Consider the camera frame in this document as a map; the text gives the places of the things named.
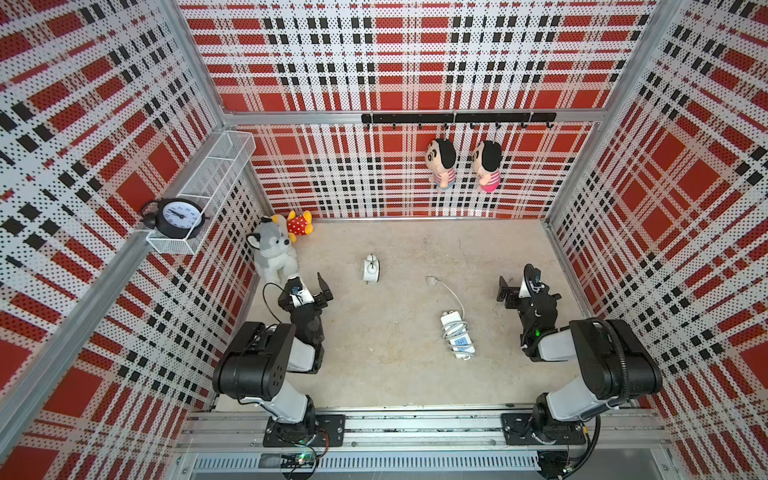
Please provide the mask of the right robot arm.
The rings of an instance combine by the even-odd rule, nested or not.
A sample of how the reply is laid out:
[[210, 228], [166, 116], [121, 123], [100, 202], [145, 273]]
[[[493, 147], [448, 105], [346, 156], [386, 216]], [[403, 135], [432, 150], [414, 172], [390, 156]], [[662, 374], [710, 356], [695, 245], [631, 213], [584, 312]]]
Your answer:
[[502, 424], [509, 445], [580, 445], [577, 429], [624, 403], [661, 390], [657, 363], [624, 320], [588, 318], [556, 326], [558, 294], [526, 275], [514, 287], [499, 279], [497, 301], [518, 313], [520, 349], [533, 362], [575, 360], [579, 375], [564, 387], [540, 394], [526, 414], [505, 414]]

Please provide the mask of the white power strip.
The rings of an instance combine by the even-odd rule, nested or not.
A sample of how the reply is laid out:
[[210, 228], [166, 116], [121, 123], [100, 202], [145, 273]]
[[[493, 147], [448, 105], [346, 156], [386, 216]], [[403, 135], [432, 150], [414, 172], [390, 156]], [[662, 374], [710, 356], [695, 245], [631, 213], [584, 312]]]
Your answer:
[[467, 322], [458, 311], [444, 312], [440, 318], [442, 338], [447, 343], [453, 355], [468, 361], [476, 354], [476, 349], [470, 338]]

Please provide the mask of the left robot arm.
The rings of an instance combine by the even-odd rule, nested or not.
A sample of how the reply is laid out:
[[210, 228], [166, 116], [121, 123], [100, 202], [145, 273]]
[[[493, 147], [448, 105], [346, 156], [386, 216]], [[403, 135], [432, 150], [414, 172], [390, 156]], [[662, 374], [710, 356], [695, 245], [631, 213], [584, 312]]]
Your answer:
[[329, 448], [343, 443], [345, 417], [319, 415], [312, 398], [287, 379], [289, 373], [316, 374], [322, 366], [322, 310], [333, 294], [322, 276], [317, 280], [319, 291], [311, 293], [301, 277], [288, 279], [278, 305], [289, 314], [289, 321], [243, 324], [214, 370], [217, 394], [269, 414], [265, 447]]

